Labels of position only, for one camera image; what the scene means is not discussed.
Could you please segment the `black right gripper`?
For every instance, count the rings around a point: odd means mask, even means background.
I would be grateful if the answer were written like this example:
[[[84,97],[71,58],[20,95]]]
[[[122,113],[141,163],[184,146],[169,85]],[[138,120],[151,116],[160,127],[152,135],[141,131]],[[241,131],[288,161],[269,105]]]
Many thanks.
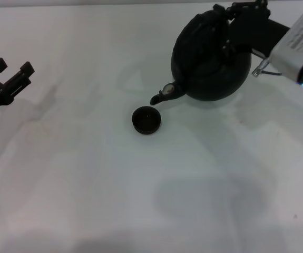
[[[246,52],[269,57],[289,27],[271,20],[268,1],[234,2],[224,8],[219,4],[213,10],[230,20],[229,40],[221,48],[222,65],[245,65]]]

